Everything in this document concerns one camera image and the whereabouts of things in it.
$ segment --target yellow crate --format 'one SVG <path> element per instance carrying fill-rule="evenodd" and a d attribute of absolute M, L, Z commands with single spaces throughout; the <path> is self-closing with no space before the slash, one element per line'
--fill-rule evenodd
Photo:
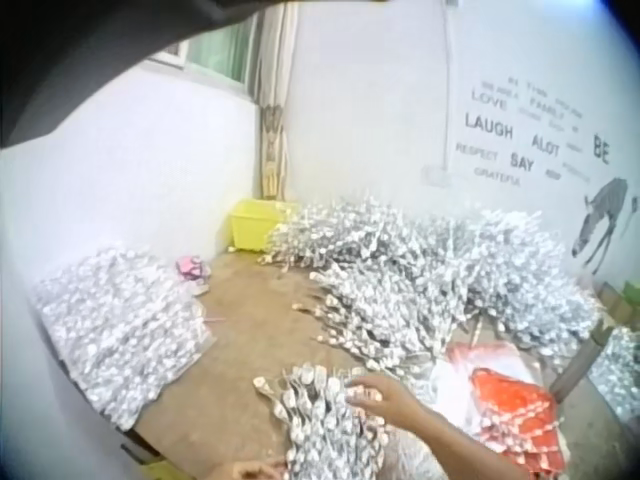
<path fill-rule="evenodd" d="M 231 211 L 233 245 L 241 250 L 264 251 L 271 230 L 286 219 L 288 211 L 296 208 L 295 203 L 241 200 Z"/>

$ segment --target pink object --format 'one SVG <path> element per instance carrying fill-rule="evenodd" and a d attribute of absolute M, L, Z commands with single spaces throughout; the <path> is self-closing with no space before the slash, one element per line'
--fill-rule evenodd
<path fill-rule="evenodd" d="M 178 272 L 187 280 L 204 278 L 204 264 L 200 257 L 182 257 L 176 262 Z"/>

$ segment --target bundle of silver flowers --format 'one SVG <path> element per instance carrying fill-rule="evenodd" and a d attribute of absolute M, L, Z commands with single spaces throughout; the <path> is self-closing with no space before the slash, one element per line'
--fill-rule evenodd
<path fill-rule="evenodd" d="M 40 282 L 34 303 L 70 377 L 123 430 L 212 341 L 175 270 L 110 248 Z"/>
<path fill-rule="evenodd" d="M 406 373 L 406 356 L 441 354 L 472 318 L 489 318 L 559 366 L 599 309 L 563 273 L 562 246 L 538 224 L 537 215 L 499 211 L 416 221 L 370 199 L 310 206 L 274 230 L 264 261 L 319 268 L 312 278 L 329 295 L 315 313 L 330 343 L 373 369 Z"/>
<path fill-rule="evenodd" d="M 620 420 L 640 418 L 640 333 L 616 329 L 589 378 Z"/>
<path fill-rule="evenodd" d="M 384 421 L 346 403 L 346 396 L 379 392 L 345 387 L 364 370 L 328 374 L 321 365 L 294 367 L 275 385 L 264 377 L 253 384 L 273 402 L 274 415 L 288 427 L 285 480 L 374 480 L 384 462 L 389 437 Z"/>

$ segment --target black object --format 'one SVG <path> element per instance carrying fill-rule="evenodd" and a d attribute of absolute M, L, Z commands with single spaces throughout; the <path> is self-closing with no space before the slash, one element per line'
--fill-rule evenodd
<path fill-rule="evenodd" d="M 0 11 L 0 148 L 53 131 L 113 78 L 163 48 L 279 3 L 14 0 Z"/>

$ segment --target person's hand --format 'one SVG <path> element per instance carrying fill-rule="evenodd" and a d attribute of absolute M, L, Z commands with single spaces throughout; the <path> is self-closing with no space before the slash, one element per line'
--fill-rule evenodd
<path fill-rule="evenodd" d="M 399 381 L 381 374 L 369 374 L 352 379 L 347 387 L 363 386 L 380 392 L 382 398 L 350 396 L 347 401 L 354 407 L 367 413 L 382 417 L 384 420 L 403 430 L 413 432 L 425 416 L 436 413 L 422 405 L 418 399 Z"/>
<path fill-rule="evenodd" d="M 282 480 L 286 470 L 284 458 L 266 462 L 234 462 L 217 467 L 207 480 Z"/>
<path fill-rule="evenodd" d="M 286 470 L 284 459 L 268 462 L 236 462 L 233 464 L 233 480 L 282 480 Z"/>

